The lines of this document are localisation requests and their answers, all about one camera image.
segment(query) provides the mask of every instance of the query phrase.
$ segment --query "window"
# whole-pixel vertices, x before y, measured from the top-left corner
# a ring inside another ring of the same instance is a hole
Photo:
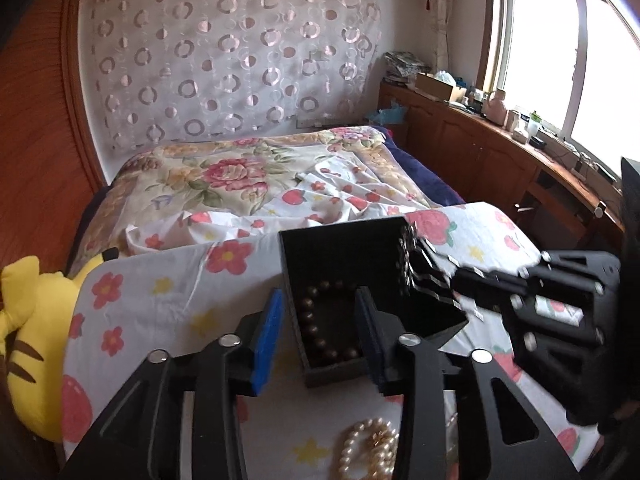
[[[504,0],[497,87],[508,107],[536,110],[561,139],[620,175],[640,160],[640,49],[603,0]]]

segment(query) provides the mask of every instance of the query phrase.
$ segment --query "blue gripper pad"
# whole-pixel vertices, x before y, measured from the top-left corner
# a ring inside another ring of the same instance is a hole
[[[260,391],[269,379],[283,312],[282,291],[274,288],[264,307],[264,323],[254,351],[254,372],[251,374],[251,384],[256,396],[260,395]]]

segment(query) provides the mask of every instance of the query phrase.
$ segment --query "plush toy tail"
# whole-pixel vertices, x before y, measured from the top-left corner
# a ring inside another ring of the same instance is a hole
[[[87,263],[84,264],[84,267],[80,269],[80,272],[76,274],[73,282],[80,288],[82,282],[87,277],[89,272],[95,269],[98,265],[103,262],[108,262],[109,260],[116,260],[118,257],[119,251],[117,248],[112,247],[111,249],[107,249],[100,254],[96,254],[93,258],[91,258]]]
[[[0,312],[0,354],[6,355],[4,338],[29,319],[35,305],[33,285],[40,273],[37,256],[26,256],[6,266],[0,274],[4,309]]]

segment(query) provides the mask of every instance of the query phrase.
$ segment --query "white wall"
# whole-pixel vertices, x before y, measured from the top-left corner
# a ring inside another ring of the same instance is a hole
[[[426,32],[427,13],[425,9],[426,0],[378,0],[381,13],[382,38],[378,43],[376,51],[376,61],[371,71],[367,88],[365,90],[363,109],[373,111],[378,102],[378,87],[382,75],[385,71],[385,65],[382,61],[382,55],[389,50],[409,50],[419,57],[422,56],[426,61],[428,53],[428,33]],[[86,63],[82,51],[79,56],[80,70]],[[98,128],[92,127],[92,114],[88,113],[90,127],[92,132],[99,131]],[[273,130],[270,134],[289,133],[292,124],[287,122],[282,125],[282,132]],[[130,157],[128,155],[114,154],[109,146],[105,146],[100,139],[94,136],[94,143],[98,151],[98,158],[102,165],[105,177],[110,182],[122,164]]]
[[[480,64],[486,0],[453,0],[447,39],[449,71],[475,83]]]

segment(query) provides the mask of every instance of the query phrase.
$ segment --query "dark pearl bracelet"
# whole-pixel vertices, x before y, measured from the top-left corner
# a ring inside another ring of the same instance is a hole
[[[301,332],[309,341],[310,350],[314,354],[320,354],[321,360],[325,365],[337,363],[339,361],[351,361],[361,356],[360,348],[358,345],[349,346],[338,351],[332,348],[327,342],[327,339],[323,338],[319,334],[318,326],[316,325],[316,309],[315,301],[322,297],[326,292],[333,289],[333,292],[346,292],[352,294],[356,286],[345,287],[342,280],[334,282],[333,287],[330,282],[323,280],[318,283],[318,286],[310,285],[306,288],[306,297],[304,297],[298,306],[298,320],[301,326]]]

